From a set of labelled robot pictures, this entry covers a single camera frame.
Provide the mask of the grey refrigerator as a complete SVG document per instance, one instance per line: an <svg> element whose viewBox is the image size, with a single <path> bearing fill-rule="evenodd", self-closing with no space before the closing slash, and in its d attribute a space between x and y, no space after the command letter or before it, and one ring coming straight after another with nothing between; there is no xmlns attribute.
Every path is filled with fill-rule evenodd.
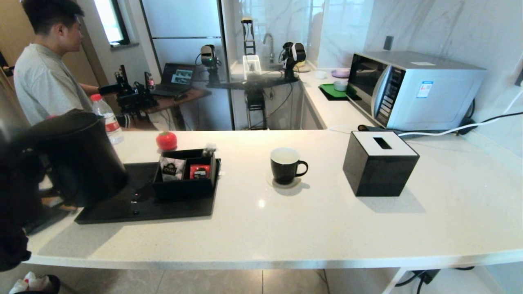
<svg viewBox="0 0 523 294"><path fill-rule="evenodd" d="M193 65L192 85L206 89L209 73L200 53L204 45L213 45L220 62L220 82L229 82L220 0L141 0L141 6L159 69L166 63ZM210 95L175 108L174 115L186 130L234 129L232 98L227 89L210 89Z"/></svg>

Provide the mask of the black compartment box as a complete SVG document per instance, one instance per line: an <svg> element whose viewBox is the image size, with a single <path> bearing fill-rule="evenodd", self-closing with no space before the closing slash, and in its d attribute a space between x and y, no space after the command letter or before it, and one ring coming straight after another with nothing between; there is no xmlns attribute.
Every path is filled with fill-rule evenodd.
<svg viewBox="0 0 523 294"><path fill-rule="evenodd" d="M185 159L186 165L182 180L163 182L158 162L155 176L152 180L152 188L157 199L162 201L174 201L181 199L208 198L215 191L219 164L215 156L203 157L202 151L203 149L186 149L181 151L163 152L161 154L161 157ZM204 179L189 179L189 166L191 164L211 165L210 177Z"/></svg>

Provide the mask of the water bottle with red label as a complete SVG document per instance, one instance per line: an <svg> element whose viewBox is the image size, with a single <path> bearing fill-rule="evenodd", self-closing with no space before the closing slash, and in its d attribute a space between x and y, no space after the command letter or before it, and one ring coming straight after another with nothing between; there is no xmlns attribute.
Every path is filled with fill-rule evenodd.
<svg viewBox="0 0 523 294"><path fill-rule="evenodd" d="M93 112L103 118L105 130L112 145L123 142L125 139L123 131L112 108L103 100L100 94L93 94L90 96L90 99L93 102Z"/></svg>

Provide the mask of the red tomato shaped object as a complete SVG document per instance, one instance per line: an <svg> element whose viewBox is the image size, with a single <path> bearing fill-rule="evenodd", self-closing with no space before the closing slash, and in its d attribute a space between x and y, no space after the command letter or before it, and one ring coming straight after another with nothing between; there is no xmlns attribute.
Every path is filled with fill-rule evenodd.
<svg viewBox="0 0 523 294"><path fill-rule="evenodd" d="M170 131L161 132L157 135L155 141L158 149L163 152L172 151L178 147L177 136Z"/></svg>

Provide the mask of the black electric kettle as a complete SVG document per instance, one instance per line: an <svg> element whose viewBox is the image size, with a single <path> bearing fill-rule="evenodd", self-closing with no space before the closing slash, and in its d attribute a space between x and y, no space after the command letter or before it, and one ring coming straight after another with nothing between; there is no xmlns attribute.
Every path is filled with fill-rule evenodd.
<svg viewBox="0 0 523 294"><path fill-rule="evenodd" d="M47 174L67 203L91 207L127 186L128 173L101 116L72 110L33 125L27 135L46 159Z"/></svg>

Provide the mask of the silver microwave oven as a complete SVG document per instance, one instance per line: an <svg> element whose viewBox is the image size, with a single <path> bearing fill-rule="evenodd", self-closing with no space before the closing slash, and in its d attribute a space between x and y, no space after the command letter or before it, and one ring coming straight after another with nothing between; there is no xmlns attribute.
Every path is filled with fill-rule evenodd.
<svg viewBox="0 0 523 294"><path fill-rule="evenodd" d="M346 95L376 125L398 131L459 127L487 70L412 51L353 54Z"/></svg>

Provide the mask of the black tissue box white lid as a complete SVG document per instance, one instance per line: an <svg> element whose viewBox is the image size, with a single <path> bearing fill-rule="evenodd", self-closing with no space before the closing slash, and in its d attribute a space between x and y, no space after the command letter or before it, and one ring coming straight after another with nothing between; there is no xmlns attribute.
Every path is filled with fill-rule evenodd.
<svg viewBox="0 0 523 294"><path fill-rule="evenodd" d="M420 155L390 131L353 131L342 171L356 197L398 197Z"/></svg>

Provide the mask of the white tea bag packet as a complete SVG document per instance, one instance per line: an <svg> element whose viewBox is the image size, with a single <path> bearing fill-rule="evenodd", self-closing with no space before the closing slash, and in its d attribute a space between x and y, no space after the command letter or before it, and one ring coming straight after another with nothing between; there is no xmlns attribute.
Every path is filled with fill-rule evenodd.
<svg viewBox="0 0 523 294"><path fill-rule="evenodd" d="M160 171L163 182L180 181L183 179L186 165L185 159L160 157Z"/></svg>

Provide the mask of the black trash bin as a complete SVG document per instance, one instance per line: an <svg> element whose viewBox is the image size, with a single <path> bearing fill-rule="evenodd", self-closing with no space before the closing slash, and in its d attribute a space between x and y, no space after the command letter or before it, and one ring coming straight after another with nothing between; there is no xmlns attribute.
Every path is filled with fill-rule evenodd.
<svg viewBox="0 0 523 294"><path fill-rule="evenodd" d="M59 294L60 279L55 275L36 275L28 272L18 279L8 294Z"/></svg>

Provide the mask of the metal kitchen faucet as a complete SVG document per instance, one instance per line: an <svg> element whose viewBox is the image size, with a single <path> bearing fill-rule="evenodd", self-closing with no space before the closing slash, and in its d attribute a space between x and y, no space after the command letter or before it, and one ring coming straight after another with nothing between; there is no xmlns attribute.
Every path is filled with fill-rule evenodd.
<svg viewBox="0 0 523 294"><path fill-rule="evenodd" d="M270 64L273 64L274 63L274 59L275 59L275 54L274 54L274 49L273 49L273 36L271 33L267 32L265 33L264 35L264 38L263 38L263 45L268 45L269 46L269 63Z"/></svg>

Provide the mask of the green mat on black tray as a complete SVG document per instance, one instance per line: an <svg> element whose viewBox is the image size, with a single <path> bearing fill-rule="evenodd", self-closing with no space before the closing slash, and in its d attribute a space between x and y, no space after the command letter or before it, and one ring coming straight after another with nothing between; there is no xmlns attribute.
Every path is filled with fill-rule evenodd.
<svg viewBox="0 0 523 294"><path fill-rule="evenodd" d="M353 100L361 100L361 98L357 95L357 91L348 84L348 88L346 92L338 92L334 90L333 83L332 84L321 84L319 86L320 91L325 95L326 99L329 101L348 101L349 99Z"/></svg>

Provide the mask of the black serving tray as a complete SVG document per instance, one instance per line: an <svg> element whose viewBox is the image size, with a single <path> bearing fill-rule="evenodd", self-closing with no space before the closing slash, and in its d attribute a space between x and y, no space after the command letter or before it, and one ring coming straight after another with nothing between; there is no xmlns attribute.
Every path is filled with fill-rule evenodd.
<svg viewBox="0 0 523 294"><path fill-rule="evenodd" d="M159 200L153 189L155 163L125 164L129 185L119 195L84 208L76 217L79 225L155 221L166 219L209 218L214 209L216 187L200 195Z"/></svg>

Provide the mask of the black power adapter brick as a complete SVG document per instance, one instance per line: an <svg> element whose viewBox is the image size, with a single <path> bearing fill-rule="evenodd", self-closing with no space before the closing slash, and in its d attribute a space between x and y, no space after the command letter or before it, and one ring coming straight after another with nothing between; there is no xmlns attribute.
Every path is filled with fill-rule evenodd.
<svg viewBox="0 0 523 294"><path fill-rule="evenodd" d="M422 279L425 284L429 284L440 271L441 269L414 270L412 273L416 278Z"/></svg>

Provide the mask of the black laptop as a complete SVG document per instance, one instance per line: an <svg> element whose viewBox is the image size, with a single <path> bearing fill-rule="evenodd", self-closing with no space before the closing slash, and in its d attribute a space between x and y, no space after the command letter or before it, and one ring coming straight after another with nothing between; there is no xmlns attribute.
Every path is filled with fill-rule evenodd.
<svg viewBox="0 0 523 294"><path fill-rule="evenodd" d="M152 95L164 97L178 97L191 89L196 65L166 63L162 73L162 80L151 90Z"/></svg>

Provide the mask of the red coffee sachet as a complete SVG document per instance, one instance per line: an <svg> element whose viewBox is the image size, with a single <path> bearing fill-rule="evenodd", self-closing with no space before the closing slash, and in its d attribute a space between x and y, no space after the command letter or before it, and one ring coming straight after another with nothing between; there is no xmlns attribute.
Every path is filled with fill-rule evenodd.
<svg viewBox="0 0 523 294"><path fill-rule="evenodd" d="M210 172L211 172L211 165L191 164L189 166L189 179L209 178Z"/></svg>

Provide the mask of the black mug white inside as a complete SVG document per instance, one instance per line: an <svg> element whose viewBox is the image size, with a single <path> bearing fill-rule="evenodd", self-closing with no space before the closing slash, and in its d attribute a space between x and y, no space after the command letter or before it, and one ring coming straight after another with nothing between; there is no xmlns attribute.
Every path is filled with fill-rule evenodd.
<svg viewBox="0 0 523 294"><path fill-rule="evenodd" d="M307 162L300 160L299 153L290 147L279 147L270 153L273 180L280 185L289 185L295 178L306 175Z"/></svg>

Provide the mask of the black upright frame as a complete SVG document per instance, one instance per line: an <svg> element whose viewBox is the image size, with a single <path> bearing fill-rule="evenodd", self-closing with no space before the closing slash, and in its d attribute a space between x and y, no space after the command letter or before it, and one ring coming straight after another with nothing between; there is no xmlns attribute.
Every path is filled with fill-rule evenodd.
<svg viewBox="0 0 523 294"><path fill-rule="evenodd" d="M256 43L253 20L249 17L243 17L241 19L241 27L243 29L244 37L244 55L256 55Z"/></svg>

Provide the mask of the clear glass coaster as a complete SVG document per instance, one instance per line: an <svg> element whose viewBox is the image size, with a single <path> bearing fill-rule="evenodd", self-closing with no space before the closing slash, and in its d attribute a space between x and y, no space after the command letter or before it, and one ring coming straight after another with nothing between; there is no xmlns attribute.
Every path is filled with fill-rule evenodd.
<svg viewBox="0 0 523 294"><path fill-rule="evenodd" d="M279 184L276 182L275 178L273 177L272 171L267 171L266 173L266 181L269 184L269 186L278 188L278 189L291 189L299 185L299 183L302 182L302 179L297 177L294 178L290 184Z"/></svg>

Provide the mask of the window with dark frame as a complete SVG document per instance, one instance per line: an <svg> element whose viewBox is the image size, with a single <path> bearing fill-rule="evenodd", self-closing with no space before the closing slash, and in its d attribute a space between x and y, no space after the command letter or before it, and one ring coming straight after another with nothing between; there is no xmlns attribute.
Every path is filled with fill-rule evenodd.
<svg viewBox="0 0 523 294"><path fill-rule="evenodd" d="M118 0L94 0L94 4L110 47L129 45L130 38Z"/></svg>

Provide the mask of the brown wooden table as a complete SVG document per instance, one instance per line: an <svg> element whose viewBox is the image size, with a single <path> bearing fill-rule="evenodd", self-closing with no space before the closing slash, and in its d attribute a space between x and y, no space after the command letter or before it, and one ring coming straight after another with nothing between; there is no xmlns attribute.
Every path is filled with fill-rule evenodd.
<svg viewBox="0 0 523 294"><path fill-rule="evenodd" d="M198 100L211 95L211 91L200 89L198 87L193 87L178 96L159 96L152 95L152 98L157 102L157 106L153 106L149 109L144 109L148 115L162 112L168 110L171 115L171 123L176 126L176 129L179 131L186 130L186 123L181 112L181 105L192 102L193 100Z"/></svg>

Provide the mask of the person in grey shirt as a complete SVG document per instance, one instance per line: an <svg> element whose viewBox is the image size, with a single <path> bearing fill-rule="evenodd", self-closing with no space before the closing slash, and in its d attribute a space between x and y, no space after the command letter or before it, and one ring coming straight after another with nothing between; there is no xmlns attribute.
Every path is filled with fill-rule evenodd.
<svg viewBox="0 0 523 294"><path fill-rule="evenodd" d="M80 5L73 0L21 0L21 6L34 41L15 63L14 86L28 122L35 125L72 110L93 111L90 97L99 93L98 87L78 82L63 61L82 44Z"/></svg>

